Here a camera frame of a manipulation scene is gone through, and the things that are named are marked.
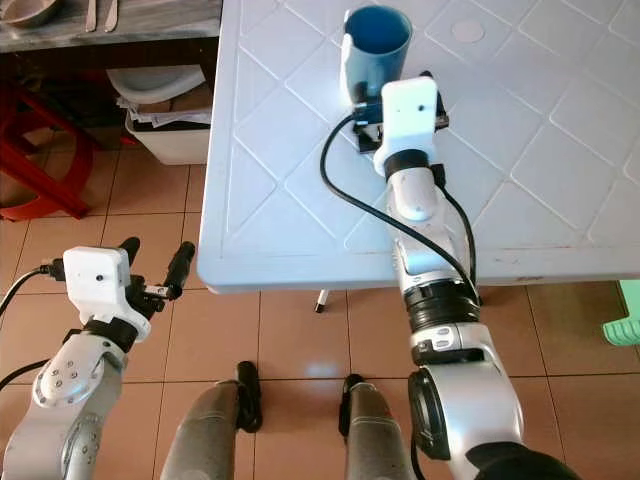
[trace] mug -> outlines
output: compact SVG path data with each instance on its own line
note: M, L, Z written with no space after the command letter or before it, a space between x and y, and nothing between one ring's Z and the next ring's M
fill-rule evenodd
M347 11L340 76L353 103L379 97L385 83L400 79L412 34L407 16L394 8Z

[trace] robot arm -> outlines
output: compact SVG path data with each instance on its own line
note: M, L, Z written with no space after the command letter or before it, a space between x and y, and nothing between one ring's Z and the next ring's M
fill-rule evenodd
M153 314L181 294L195 253L185 242L164 284L148 287L129 272L139 243L64 253L61 277L84 328L70 332L38 373L29 410L7 445L3 480L92 477L102 425L120 396L126 354L147 337Z
M384 138L374 166L387 179L387 213L464 264L469 256L456 251L445 224L447 201L432 172L438 107L437 86L429 77L385 85ZM577 479L560 462L523 446L520 404L479 321L475 289L423 243L395 228L390 234L418 367L409 379L417 446L447 461L458 480L509 478L510 468L516 478Z

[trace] red stool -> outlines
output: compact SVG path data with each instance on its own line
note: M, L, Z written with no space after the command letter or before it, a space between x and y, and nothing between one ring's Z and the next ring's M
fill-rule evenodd
M18 112L19 102L31 110ZM22 136L51 126L66 130L76 139L73 162L62 180L51 178L27 158L36 152L36 148ZM49 109L29 91L0 84L0 170L38 195L22 205L0 208L0 217L28 220L63 210L75 218L82 218L89 207L80 200L79 194L93 167L93 150L99 148L91 136Z

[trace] white table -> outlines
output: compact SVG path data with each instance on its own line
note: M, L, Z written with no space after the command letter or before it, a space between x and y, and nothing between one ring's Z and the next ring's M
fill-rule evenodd
M480 282L638 276L639 4L378 3L411 18L404 76L431 70L449 110L438 160L474 224ZM225 2L198 257L213 290L395 282L385 227L318 173L322 143L348 109L342 18L360 4ZM457 40L460 22L482 38ZM384 181L352 142L345 129L329 174L380 204Z

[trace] green stool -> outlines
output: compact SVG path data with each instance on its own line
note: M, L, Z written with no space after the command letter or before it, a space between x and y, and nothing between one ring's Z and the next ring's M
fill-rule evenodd
M621 280L620 288L629 316L605 323L602 326L604 336L613 345L640 345L640 280Z

